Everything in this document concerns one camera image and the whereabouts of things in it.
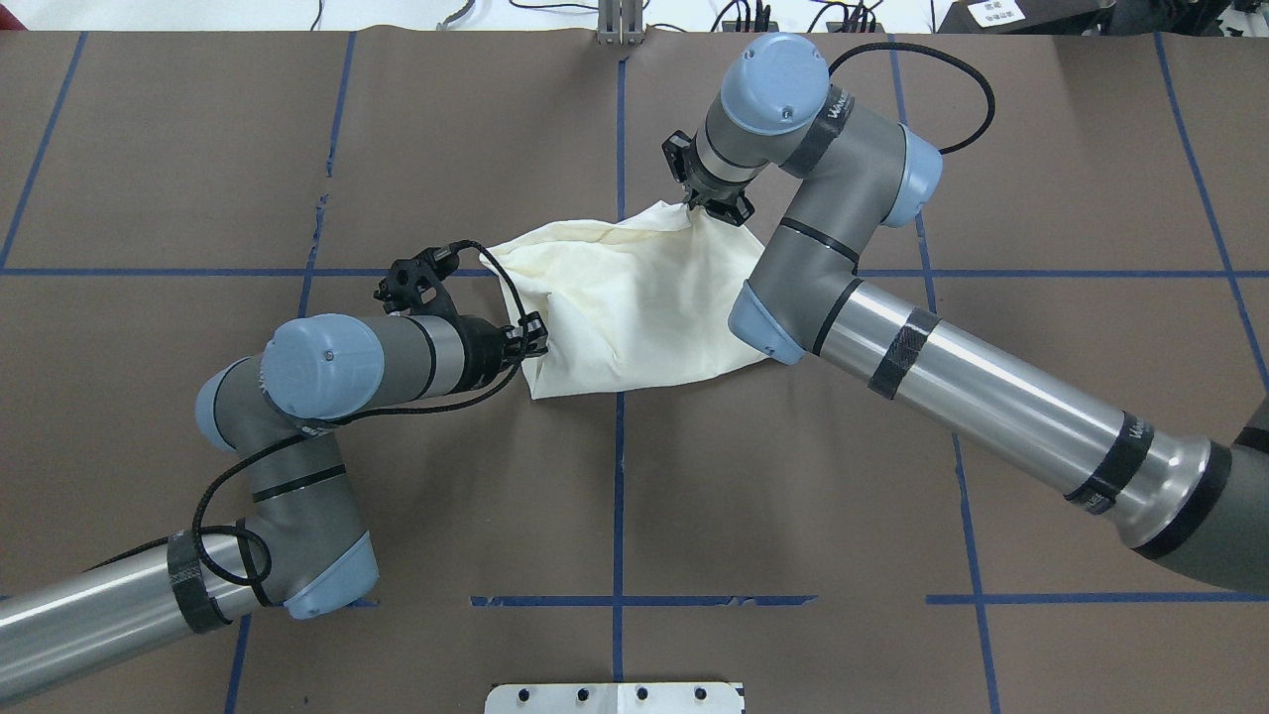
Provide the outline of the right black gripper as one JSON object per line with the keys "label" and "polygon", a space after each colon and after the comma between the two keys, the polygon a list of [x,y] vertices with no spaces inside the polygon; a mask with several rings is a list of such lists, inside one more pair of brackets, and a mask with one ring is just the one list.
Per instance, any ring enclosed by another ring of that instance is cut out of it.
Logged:
{"label": "right black gripper", "polygon": [[698,141],[683,131],[666,137],[661,150],[689,208],[702,207],[707,216],[733,226],[744,226],[753,217],[747,186],[756,178],[756,167],[736,167],[718,157],[709,140]]}

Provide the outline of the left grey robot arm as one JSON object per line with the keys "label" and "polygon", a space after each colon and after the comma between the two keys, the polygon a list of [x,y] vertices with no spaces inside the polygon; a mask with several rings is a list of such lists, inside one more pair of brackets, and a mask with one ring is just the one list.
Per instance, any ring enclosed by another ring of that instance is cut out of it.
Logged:
{"label": "left grey robot arm", "polygon": [[336,430],[365,417],[445,413],[489,399],[543,356],[548,328],[482,249],[514,307],[497,326],[461,313],[444,282],[475,241],[390,265],[378,316],[319,313],[209,378],[195,424],[235,465],[181,531],[3,606],[3,703],[278,605],[305,620],[376,587],[378,564]]}

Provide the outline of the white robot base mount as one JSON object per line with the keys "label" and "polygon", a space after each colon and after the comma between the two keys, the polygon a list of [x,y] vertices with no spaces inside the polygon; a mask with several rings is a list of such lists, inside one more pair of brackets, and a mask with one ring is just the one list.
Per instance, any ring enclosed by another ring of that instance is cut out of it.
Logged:
{"label": "white robot base mount", "polygon": [[580,682],[492,687],[485,713],[745,713],[742,684]]}

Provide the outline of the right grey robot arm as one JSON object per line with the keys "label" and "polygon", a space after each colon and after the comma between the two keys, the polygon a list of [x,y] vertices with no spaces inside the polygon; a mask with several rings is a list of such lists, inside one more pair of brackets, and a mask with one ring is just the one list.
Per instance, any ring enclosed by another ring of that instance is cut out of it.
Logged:
{"label": "right grey robot arm", "polygon": [[805,36],[765,33],[730,63],[698,131],[662,141],[685,205],[725,223],[753,216],[747,186],[761,169],[799,180],[739,290],[731,334],[786,365],[813,354],[978,443],[1170,572],[1266,594],[1265,406],[1232,444],[1174,438],[862,279],[876,230],[920,216],[945,157],[831,81],[846,60],[888,51],[964,72],[986,100],[987,131],[995,90],[964,60],[893,41],[825,60]]}

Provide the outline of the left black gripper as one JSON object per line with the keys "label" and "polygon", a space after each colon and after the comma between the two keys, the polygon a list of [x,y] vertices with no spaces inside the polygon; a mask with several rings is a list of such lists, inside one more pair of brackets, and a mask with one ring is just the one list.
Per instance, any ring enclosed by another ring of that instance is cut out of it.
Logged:
{"label": "left black gripper", "polygon": [[461,249],[424,249],[398,259],[378,282],[376,301],[385,313],[404,313],[426,342],[426,393],[466,393],[496,375],[548,353],[548,330],[539,312],[522,312],[497,326],[461,313],[443,282],[461,266]]}

